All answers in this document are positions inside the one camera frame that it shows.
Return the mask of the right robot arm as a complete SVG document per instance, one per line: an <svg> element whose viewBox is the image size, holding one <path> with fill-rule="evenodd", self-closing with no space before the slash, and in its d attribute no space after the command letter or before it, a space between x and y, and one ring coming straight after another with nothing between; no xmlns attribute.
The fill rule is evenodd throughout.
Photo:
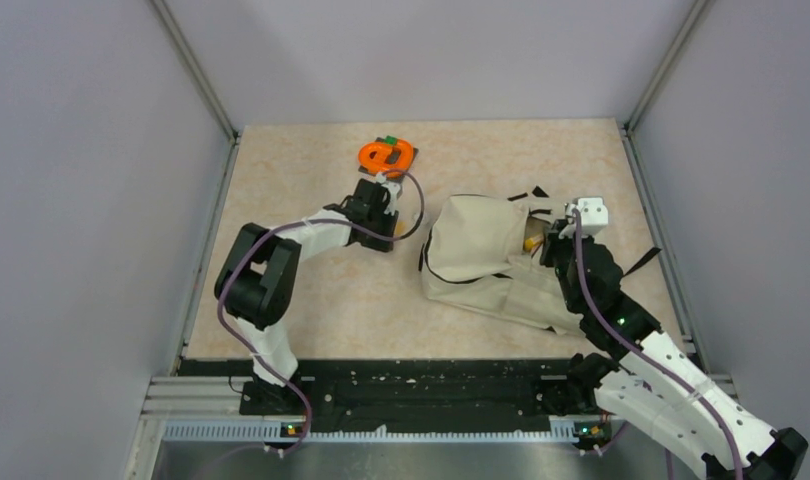
<svg viewBox="0 0 810 480"><path fill-rule="evenodd" d="M793 479L809 444L742 407L680 350L661 324L621 289L622 269L590 238L550 231L540 253L567 310L597 353L569 375L567 397L631 424L699 479Z"/></svg>

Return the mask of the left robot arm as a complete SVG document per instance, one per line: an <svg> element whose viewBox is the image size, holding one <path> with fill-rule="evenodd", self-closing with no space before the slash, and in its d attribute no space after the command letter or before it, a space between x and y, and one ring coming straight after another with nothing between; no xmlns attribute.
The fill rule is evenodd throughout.
<svg viewBox="0 0 810 480"><path fill-rule="evenodd" d="M217 319L251 354L253 373L266 382L264 401L278 413L300 404L298 369L283 318L302 262L358 244L389 252L397 239L401 187L361 179L341 202L285 225L247 223L239 230L214 285Z"/></svg>

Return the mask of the cream canvas backpack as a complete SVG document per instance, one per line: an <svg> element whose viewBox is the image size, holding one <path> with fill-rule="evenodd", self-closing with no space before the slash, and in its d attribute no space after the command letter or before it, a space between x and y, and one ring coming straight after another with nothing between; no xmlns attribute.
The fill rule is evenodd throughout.
<svg viewBox="0 0 810 480"><path fill-rule="evenodd" d="M565 206L535 190L515 197L455 194L443 203L419 257L424 295L477 312L557 334L606 344L619 333L639 341L660 323L622 289L627 273L611 252L611 286L591 292L563 290L553 269L540 263L545 235L567 225ZM581 231L571 237L581 254ZM534 251L527 238L541 236Z"/></svg>

